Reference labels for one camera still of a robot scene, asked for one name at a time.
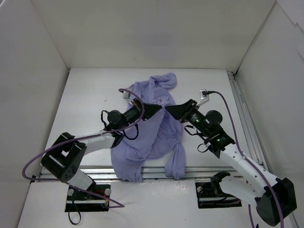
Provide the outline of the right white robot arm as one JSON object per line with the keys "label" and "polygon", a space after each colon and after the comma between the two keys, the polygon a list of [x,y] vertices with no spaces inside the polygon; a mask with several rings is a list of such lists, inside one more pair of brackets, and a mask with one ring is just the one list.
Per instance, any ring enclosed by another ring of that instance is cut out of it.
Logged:
{"label": "right white robot arm", "polygon": [[221,127],[223,117],[220,112],[211,110],[202,114],[192,99],[165,109],[176,120],[189,122],[196,128],[208,151],[244,178],[239,180],[226,171],[217,173],[210,184],[214,195],[233,195],[255,207],[266,224],[284,226],[284,218],[297,208],[294,185],[288,178],[280,179],[244,154],[237,139],[231,138]]}

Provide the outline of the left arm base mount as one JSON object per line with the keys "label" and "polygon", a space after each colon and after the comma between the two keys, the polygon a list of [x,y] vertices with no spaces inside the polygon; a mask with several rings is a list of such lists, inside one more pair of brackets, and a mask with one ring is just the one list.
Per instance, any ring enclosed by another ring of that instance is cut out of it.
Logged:
{"label": "left arm base mount", "polygon": [[110,205],[103,198],[68,187],[65,212],[108,212]]}

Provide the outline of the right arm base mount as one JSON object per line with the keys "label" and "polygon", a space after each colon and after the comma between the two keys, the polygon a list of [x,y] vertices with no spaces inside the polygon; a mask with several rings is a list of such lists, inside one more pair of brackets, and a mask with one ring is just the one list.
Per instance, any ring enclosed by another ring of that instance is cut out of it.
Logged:
{"label": "right arm base mount", "polygon": [[241,200],[230,194],[217,195],[210,182],[195,183],[197,204],[199,209],[219,209],[241,207]]}

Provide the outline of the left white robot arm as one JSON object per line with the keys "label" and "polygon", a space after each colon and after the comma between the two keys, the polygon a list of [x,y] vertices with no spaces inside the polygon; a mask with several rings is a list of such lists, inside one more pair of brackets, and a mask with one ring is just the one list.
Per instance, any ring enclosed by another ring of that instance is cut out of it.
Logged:
{"label": "left white robot arm", "polygon": [[96,182],[79,169],[83,157],[89,153],[111,149],[126,137],[124,128],[135,125],[139,130],[138,120],[148,120],[162,108],[158,104],[141,104],[139,100],[133,101],[133,106],[124,113],[117,110],[106,111],[108,123],[104,129],[94,134],[76,139],[69,133],[62,133],[53,146],[43,156],[41,164],[62,183],[78,188],[78,194],[84,199],[90,199],[95,194]]}

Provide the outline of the lavender zip-up jacket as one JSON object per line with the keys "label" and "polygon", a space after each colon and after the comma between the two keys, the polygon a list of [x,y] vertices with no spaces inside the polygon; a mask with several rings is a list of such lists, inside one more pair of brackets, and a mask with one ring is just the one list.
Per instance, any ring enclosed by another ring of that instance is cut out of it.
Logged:
{"label": "lavender zip-up jacket", "polygon": [[146,161],[160,159],[170,153],[164,166],[164,173],[175,180],[185,174],[186,155],[182,145],[183,126],[165,109],[175,105],[169,90],[177,85],[174,73],[151,76],[147,81],[135,82],[129,86],[144,103],[161,105],[162,109],[147,121],[127,129],[127,136],[111,149],[111,162],[116,176],[125,181],[141,182],[142,166]]}

